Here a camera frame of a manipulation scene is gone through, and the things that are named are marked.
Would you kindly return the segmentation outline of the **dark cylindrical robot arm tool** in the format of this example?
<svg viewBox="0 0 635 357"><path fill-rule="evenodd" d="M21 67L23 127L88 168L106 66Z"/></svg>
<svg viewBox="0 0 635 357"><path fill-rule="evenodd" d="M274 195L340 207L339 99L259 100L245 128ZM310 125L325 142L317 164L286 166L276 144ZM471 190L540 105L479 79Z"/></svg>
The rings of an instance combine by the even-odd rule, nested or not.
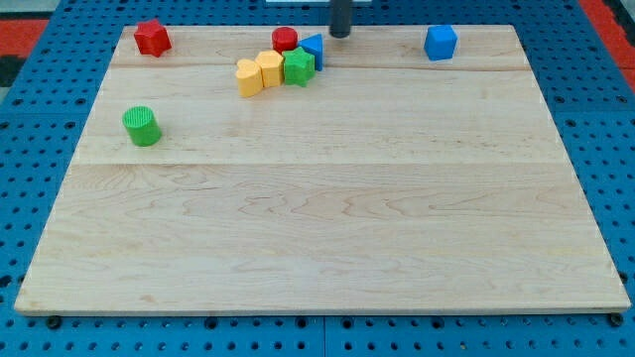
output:
<svg viewBox="0 0 635 357"><path fill-rule="evenodd" d="M352 0L329 1L329 34L336 39L350 36Z"/></svg>

